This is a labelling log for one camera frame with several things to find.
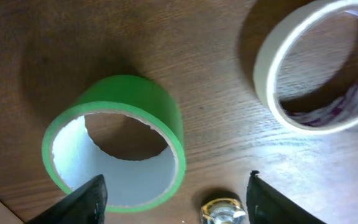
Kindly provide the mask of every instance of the tabletop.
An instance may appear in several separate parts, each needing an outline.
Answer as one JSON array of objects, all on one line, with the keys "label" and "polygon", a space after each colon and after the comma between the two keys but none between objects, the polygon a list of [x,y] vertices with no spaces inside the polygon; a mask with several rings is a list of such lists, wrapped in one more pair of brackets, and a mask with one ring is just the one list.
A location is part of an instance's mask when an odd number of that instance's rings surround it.
[{"label": "tabletop", "polygon": [[[0,200],[24,221],[59,201],[64,193],[41,158],[47,126],[96,80],[133,74],[178,102],[187,170],[163,205],[109,213],[106,223],[199,223],[200,198],[225,188],[245,200],[251,170],[325,222],[358,223],[358,126],[297,134],[254,92],[265,37],[309,2],[0,0]],[[286,109],[313,110],[357,78],[358,22],[338,13],[296,44],[278,92]],[[98,135],[114,120],[89,118],[89,126]],[[108,137],[95,142],[112,144]]]}]

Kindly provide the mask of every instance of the masking tape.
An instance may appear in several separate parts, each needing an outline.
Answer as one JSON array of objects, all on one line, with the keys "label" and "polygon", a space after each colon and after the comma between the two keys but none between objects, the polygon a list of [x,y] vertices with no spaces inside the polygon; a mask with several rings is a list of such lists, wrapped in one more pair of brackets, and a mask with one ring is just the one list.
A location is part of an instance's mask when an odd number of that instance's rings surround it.
[{"label": "masking tape", "polygon": [[[158,156],[125,161],[109,156],[92,141],[85,115],[118,113],[138,119],[167,142]],[[51,123],[42,159],[52,180],[67,194],[98,174],[108,189],[109,212],[139,212],[170,198],[185,174],[183,123],[178,105],[161,87],[144,78],[117,75],[86,90]]]},{"label": "masking tape", "polygon": [[297,9],[271,31],[257,56],[254,83],[259,99],[280,123],[299,133],[331,134],[358,124],[358,82],[329,106],[310,113],[285,111],[277,95],[277,76],[294,43],[305,31],[339,12],[358,18],[358,0],[319,0]]}]

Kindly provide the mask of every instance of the wood grain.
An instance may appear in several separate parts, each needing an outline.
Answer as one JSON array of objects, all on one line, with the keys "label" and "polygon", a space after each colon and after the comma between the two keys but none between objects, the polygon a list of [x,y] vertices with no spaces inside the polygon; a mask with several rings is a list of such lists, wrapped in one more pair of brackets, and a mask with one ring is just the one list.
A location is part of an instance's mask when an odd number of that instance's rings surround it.
[{"label": "wood grain", "polygon": [[[23,220],[59,201],[63,193],[42,164],[45,129],[93,82],[127,73],[155,81],[177,100],[188,169],[162,206],[110,213],[106,223],[199,223],[200,195],[222,187],[245,200],[252,169],[322,220],[358,223],[358,126],[329,136],[293,133],[253,90],[263,40],[308,2],[0,0],[0,199]],[[338,81],[341,70],[349,73]],[[291,101],[333,80],[322,89],[335,97],[357,70],[358,24],[337,15],[289,55],[280,95]],[[305,105],[292,108],[312,109]]]}]

